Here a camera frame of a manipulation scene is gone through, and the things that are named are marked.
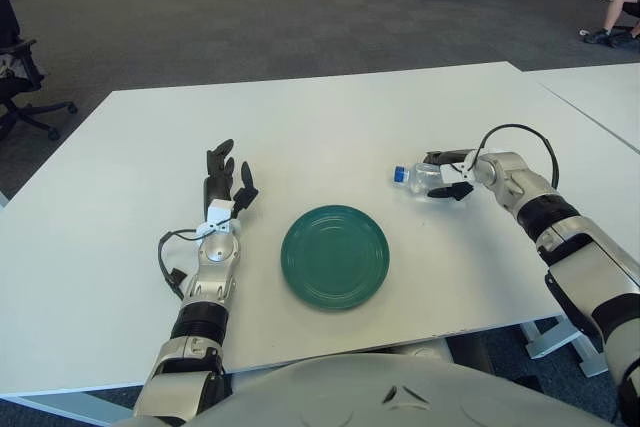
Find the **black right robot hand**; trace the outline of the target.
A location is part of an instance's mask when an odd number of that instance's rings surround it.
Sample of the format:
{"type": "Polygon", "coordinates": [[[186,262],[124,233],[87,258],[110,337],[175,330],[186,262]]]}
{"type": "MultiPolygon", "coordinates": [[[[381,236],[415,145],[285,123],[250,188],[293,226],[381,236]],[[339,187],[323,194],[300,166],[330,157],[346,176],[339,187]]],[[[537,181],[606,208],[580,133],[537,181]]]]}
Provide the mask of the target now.
{"type": "Polygon", "coordinates": [[[423,160],[435,168],[436,179],[427,188],[429,198],[452,198],[461,201],[473,191],[466,173],[465,159],[471,153],[468,149],[428,152],[423,160]]]}

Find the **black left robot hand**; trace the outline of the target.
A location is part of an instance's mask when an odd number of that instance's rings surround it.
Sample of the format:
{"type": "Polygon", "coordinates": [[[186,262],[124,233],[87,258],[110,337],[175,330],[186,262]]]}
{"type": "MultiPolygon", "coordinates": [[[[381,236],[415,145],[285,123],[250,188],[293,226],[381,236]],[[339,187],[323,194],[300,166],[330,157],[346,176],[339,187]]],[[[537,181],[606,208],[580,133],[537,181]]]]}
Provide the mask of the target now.
{"type": "Polygon", "coordinates": [[[247,162],[243,162],[240,170],[243,186],[231,196],[235,168],[235,161],[230,157],[233,146],[234,141],[228,139],[215,149],[207,151],[207,177],[203,184],[204,207],[208,208],[215,200],[230,201],[230,219],[236,219],[259,194],[259,190],[254,186],[250,167],[247,162]]]}

